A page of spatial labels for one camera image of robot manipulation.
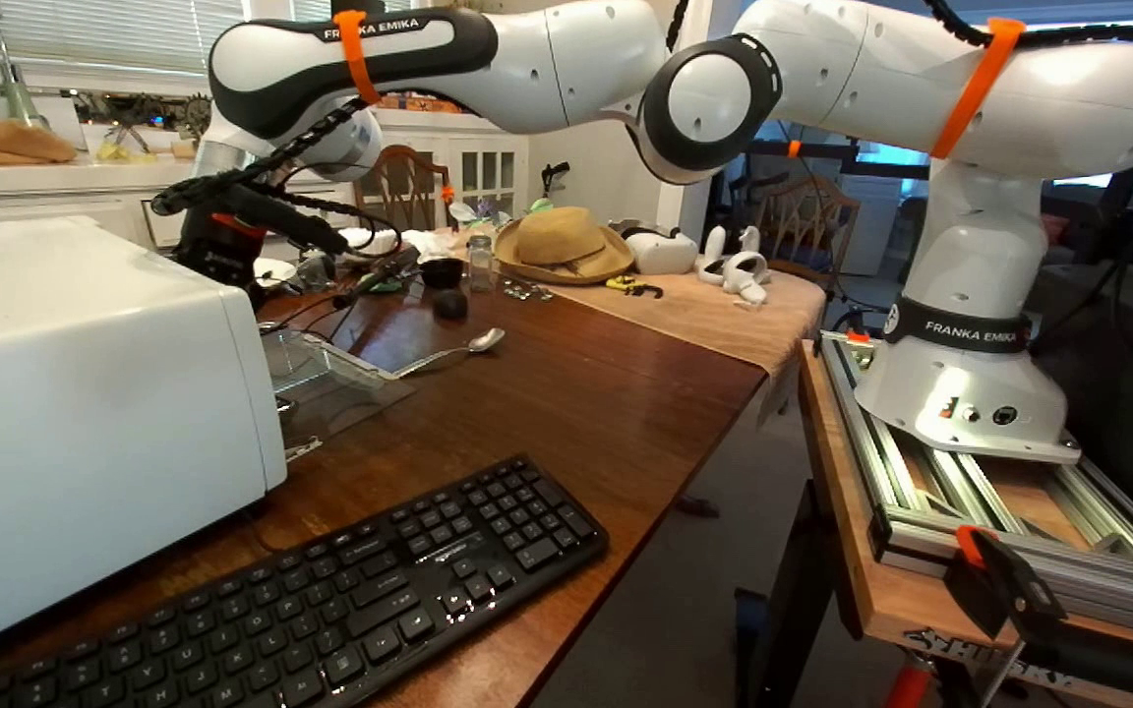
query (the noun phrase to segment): chair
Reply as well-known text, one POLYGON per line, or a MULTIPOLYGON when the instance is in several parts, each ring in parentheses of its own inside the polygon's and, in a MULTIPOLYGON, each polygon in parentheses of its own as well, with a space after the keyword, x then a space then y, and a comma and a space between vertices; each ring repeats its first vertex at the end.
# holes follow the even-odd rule
POLYGON ((760 252, 771 267, 816 281, 833 296, 859 200, 827 176, 791 176, 760 199, 760 252))
POLYGON ((387 146, 376 166, 354 186, 354 205, 399 230, 443 230, 448 200, 448 166, 409 146, 387 146))

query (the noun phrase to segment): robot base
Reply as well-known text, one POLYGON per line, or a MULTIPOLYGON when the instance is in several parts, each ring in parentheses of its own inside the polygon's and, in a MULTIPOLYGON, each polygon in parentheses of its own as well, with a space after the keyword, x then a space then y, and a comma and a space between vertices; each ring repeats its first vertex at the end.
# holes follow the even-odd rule
POLYGON ((1029 356, 972 356, 926 338, 875 342, 859 406, 927 449, 1075 465, 1065 393, 1029 356))

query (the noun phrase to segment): wooden table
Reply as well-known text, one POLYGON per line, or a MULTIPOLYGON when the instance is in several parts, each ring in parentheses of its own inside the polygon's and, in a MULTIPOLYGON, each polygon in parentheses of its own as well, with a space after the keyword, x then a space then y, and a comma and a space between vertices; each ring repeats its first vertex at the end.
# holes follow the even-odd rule
POLYGON ((393 690, 387 703, 527 701, 749 406, 764 369, 566 300, 520 305, 494 293, 476 296, 456 326, 400 300, 358 309, 337 342, 399 365, 485 326, 506 330, 494 359, 418 380, 409 399, 296 461, 263 504, 14 625, 0 637, 0 667, 134 622, 208 580, 527 452, 598 515, 608 557, 393 690))
MULTIPOLYGON (((783 601, 812 601, 822 616, 827 593, 838 583, 838 589, 846 593, 846 610, 855 616, 859 637, 899 644, 913 652, 926 652, 927 640, 936 640, 947 652, 968 652, 972 644, 995 644, 985 631, 972 625, 972 617, 952 601, 952 593, 944 589, 936 574, 876 562, 875 526, 871 526, 875 504, 861 490, 855 444, 850 444, 838 399, 831 391, 827 361, 816 352, 816 342, 802 342, 797 374, 802 374, 797 393, 802 393, 802 416, 808 416, 808 444, 816 456, 816 501, 808 504, 812 508, 822 504, 812 515, 822 515, 818 524, 831 524, 831 526, 812 524, 808 532, 812 551, 802 547, 802 559, 783 562, 783 574, 797 572, 808 557, 822 551, 838 559, 838 574, 846 580, 812 580, 812 574, 791 580, 783 589, 797 599, 783 599, 783 601)), ((1071 617, 1071 622, 1094 633, 1133 640, 1133 631, 1126 625, 1109 625, 1096 617, 1071 617)), ((1105 701, 1105 703, 1133 703, 1130 693, 1117 693, 1109 686, 1078 680, 1075 693, 1105 701)))

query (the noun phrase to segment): orange ring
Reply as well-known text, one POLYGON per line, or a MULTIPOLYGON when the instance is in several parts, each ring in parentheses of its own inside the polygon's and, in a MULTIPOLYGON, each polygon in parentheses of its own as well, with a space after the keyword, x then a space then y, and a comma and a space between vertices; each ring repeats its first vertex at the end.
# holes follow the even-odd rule
POLYGON ((337 12, 336 16, 346 77, 354 78, 363 102, 374 107, 381 96, 376 96, 370 68, 367 68, 363 26, 367 26, 367 12, 337 12))
POLYGON ((989 45, 985 61, 976 62, 972 78, 965 83, 958 102, 952 107, 927 157, 947 157, 958 146, 968 123, 989 102, 989 96, 993 96, 995 78, 1003 77, 1023 32, 1027 32, 1027 26, 1006 19, 1006 16, 993 16, 993 45, 989 45))

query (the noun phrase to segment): black device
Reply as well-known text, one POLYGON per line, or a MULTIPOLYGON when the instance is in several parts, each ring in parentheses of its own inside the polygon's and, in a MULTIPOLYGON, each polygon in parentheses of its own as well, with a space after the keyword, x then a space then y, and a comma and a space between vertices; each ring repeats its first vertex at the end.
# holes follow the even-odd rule
POLYGON ((606 551, 527 456, 0 675, 0 703, 367 703, 606 551))

